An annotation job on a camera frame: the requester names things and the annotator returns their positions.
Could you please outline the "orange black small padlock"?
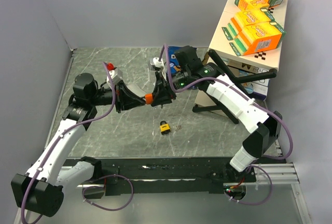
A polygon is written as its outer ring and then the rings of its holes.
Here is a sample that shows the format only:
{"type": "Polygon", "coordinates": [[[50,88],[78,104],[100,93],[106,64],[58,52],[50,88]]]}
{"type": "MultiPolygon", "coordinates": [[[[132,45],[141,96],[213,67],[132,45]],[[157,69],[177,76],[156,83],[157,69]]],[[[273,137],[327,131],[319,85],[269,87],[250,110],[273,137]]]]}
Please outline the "orange black small padlock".
{"type": "Polygon", "coordinates": [[[151,105],[153,103],[153,100],[154,100],[154,96],[153,96],[152,93],[149,93],[149,94],[145,95],[146,104],[151,105]]]}

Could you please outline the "yellow padlock black shackle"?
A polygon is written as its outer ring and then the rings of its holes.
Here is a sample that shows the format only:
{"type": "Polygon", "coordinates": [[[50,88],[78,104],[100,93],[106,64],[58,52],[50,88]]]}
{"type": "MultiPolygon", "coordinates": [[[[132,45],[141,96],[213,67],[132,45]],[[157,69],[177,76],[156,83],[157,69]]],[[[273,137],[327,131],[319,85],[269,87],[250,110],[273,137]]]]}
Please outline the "yellow padlock black shackle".
{"type": "Polygon", "coordinates": [[[160,122],[160,132],[162,135],[169,134],[171,132],[171,128],[166,121],[160,122]]]}

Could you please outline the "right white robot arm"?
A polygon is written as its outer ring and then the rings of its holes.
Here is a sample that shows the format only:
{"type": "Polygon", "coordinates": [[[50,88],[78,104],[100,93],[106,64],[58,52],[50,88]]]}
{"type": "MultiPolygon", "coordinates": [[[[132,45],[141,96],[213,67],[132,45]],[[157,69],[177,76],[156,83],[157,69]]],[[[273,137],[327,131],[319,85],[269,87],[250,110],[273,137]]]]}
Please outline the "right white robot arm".
{"type": "Polygon", "coordinates": [[[226,165],[227,177],[236,182],[278,139],[282,117],[258,105],[214,50],[209,50],[208,54],[213,61],[203,64],[194,47],[178,49],[175,57],[179,69],[172,74],[166,47],[162,47],[158,57],[148,60],[150,70],[156,72],[157,81],[152,95],[146,97],[146,103],[152,106],[170,104],[177,93],[195,86],[240,121],[249,136],[226,165]]]}

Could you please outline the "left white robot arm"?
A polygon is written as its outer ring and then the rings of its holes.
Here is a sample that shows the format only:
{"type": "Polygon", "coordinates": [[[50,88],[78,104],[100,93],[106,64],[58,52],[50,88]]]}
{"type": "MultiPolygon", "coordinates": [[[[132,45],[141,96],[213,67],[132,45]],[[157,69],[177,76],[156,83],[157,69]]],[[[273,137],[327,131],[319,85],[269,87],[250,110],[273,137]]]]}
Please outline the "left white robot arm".
{"type": "Polygon", "coordinates": [[[137,85],[126,85],[119,72],[106,74],[107,89],[98,84],[92,74],[76,76],[73,94],[56,134],[25,174],[16,174],[12,179],[11,188],[22,223],[26,223],[26,211],[35,212],[39,217],[52,217],[60,209],[65,195],[78,185],[106,180],[101,160],[93,157],[83,157],[71,169],[61,172],[69,153],[91,123],[106,117],[113,109],[121,111],[144,106],[151,100],[137,85]]]}

